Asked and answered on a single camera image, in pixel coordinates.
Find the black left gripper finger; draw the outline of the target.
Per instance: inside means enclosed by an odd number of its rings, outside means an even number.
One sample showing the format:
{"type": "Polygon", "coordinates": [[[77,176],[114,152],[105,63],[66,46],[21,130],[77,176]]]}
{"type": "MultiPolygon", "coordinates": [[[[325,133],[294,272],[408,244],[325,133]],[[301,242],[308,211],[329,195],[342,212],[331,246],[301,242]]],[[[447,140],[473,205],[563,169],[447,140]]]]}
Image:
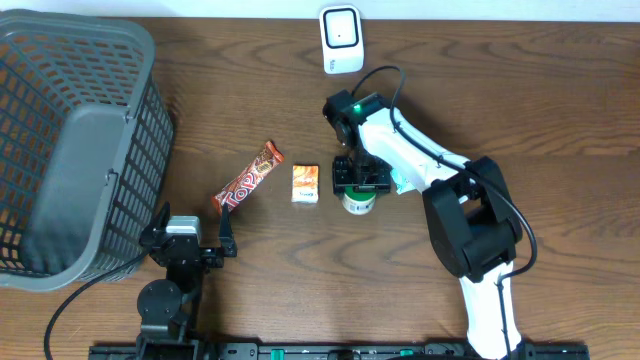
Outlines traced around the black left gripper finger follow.
{"type": "Polygon", "coordinates": [[[222,207],[218,239],[225,257],[237,256],[237,244],[234,239],[230,221],[230,210],[227,204],[224,204],[222,207]]]}
{"type": "Polygon", "coordinates": [[[170,220],[170,203],[165,202],[152,220],[152,234],[164,233],[170,220]]]}

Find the green lid small jar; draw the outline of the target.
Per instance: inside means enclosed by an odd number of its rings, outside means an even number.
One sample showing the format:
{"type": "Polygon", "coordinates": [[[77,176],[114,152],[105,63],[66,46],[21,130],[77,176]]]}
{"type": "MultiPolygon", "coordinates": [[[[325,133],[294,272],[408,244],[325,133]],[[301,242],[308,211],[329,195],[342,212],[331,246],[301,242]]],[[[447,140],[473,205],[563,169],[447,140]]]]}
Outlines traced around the green lid small jar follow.
{"type": "Polygon", "coordinates": [[[353,187],[347,187],[342,195],[343,207],[353,215],[366,215],[375,205],[375,192],[356,192],[353,187]]]}

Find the light green wet wipes pack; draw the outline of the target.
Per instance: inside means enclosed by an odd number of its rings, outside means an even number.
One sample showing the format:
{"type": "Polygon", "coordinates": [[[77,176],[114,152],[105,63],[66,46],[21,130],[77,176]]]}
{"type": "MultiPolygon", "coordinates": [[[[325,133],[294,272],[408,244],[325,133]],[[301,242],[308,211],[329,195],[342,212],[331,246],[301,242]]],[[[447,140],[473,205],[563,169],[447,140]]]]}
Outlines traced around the light green wet wipes pack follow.
{"type": "Polygon", "coordinates": [[[396,193],[398,195],[415,190],[415,187],[411,184],[411,182],[404,176],[402,176],[397,169],[393,168],[390,171],[390,175],[393,182],[395,183],[396,193]]]}

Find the orange white small packet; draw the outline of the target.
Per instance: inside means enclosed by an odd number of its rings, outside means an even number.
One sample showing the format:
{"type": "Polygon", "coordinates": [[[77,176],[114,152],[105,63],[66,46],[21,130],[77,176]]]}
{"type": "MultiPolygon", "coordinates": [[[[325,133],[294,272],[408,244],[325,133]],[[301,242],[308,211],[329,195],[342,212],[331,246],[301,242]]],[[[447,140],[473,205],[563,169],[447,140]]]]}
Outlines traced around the orange white small packet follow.
{"type": "Polygon", "coordinates": [[[292,166],[292,195],[294,203],[316,203],[319,200],[319,166],[292,166]]]}

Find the red brown candy bar wrapper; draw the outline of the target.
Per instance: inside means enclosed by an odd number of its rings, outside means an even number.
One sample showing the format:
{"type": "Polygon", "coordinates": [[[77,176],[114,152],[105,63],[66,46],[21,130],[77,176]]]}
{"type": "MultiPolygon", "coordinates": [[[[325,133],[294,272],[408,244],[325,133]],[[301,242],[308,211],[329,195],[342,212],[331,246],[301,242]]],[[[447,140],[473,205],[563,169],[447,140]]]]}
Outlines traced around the red brown candy bar wrapper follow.
{"type": "Polygon", "coordinates": [[[234,210],[283,161],[284,155],[272,141],[267,141],[245,169],[212,196],[212,204],[218,213],[222,214],[225,206],[229,212],[234,210]]]}

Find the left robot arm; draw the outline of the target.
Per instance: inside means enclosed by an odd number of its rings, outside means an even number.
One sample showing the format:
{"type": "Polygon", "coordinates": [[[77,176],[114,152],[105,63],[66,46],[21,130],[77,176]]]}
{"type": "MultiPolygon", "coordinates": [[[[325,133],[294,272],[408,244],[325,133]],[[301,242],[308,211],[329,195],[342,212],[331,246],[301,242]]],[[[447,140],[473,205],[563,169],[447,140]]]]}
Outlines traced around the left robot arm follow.
{"type": "Polygon", "coordinates": [[[229,207],[222,208],[218,247],[201,245],[196,216],[172,216],[164,204],[141,233],[139,243],[166,270],[137,299],[141,316],[136,359],[215,359],[216,349],[195,333],[205,274],[237,255],[229,207]]]}

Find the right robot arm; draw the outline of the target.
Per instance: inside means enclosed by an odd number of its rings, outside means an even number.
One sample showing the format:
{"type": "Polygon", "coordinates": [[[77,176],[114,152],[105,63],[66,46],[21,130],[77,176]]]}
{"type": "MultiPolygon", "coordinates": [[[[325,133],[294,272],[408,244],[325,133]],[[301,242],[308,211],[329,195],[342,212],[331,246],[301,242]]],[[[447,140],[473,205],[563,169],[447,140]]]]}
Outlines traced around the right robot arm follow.
{"type": "Polygon", "coordinates": [[[366,213],[399,173],[421,193],[434,252],[461,284],[470,347],[485,359],[515,356],[522,341],[511,303],[515,248],[532,231],[498,165],[444,149],[377,93],[358,100],[342,90],[327,98],[323,115],[350,151],[332,165],[345,209],[366,213]]]}

